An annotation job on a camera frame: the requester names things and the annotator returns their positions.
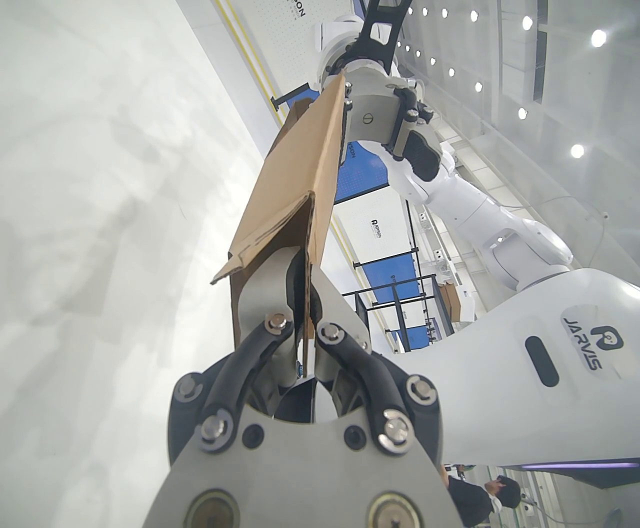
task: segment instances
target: black oval button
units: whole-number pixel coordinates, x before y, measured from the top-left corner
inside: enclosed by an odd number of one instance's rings
[[[537,335],[532,335],[524,342],[524,348],[527,349],[542,384],[555,387],[560,382],[560,376],[542,340]]]

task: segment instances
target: man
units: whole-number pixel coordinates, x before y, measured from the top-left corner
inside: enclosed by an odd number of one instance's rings
[[[515,508],[520,503],[520,485],[509,477],[500,475],[482,489],[450,477],[444,466],[440,467],[440,475],[465,527],[481,523],[492,512],[500,513],[503,506]]]

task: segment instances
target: black shirt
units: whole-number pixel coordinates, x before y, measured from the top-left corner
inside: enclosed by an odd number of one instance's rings
[[[449,477],[449,495],[465,527],[481,523],[493,511],[489,494],[480,486]]]

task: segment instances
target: cardboard box on shelf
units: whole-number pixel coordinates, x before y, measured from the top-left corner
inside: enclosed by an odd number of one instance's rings
[[[306,249],[304,335],[310,324],[310,269],[320,265],[335,199],[343,139],[344,76],[339,75],[311,104],[292,106],[273,142],[229,250],[212,284],[230,277],[236,347],[237,302],[253,272],[275,251]],[[306,367],[308,341],[303,339]]]
[[[446,283],[439,286],[440,293],[442,294],[442,300],[444,301],[445,308],[449,314],[449,318],[452,323],[460,322],[460,299],[458,298],[458,292],[455,284]]]

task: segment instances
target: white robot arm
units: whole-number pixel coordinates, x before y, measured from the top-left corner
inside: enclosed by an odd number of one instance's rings
[[[315,86],[326,86],[337,71],[345,74],[348,139],[378,155],[391,187],[409,202],[427,205],[474,245],[505,286],[521,291],[569,271],[573,255],[559,236],[510,213],[456,173],[452,156],[429,125],[433,113],[421,102],[420,83],[400,77],[388,59],[388,71],[384,61],[372,58],[347,62],[344,52],[355,46],[363,26],[358,17],[341,17],[319,32],[332,38],[325,39]],[[392,36],[378,31],[370,39],[377,44]]]
[[[385,163],[389,184],[398,194],[413,204],[425,204],[474,245],[490,273],[505,286],[521,291],[569,271],[573,255],[556,233],[538,221],[515,216],[463,180],[450,153],[442,152],[437,176],[423,181],[407,160],[395,161],[371,141],[361,145]]]

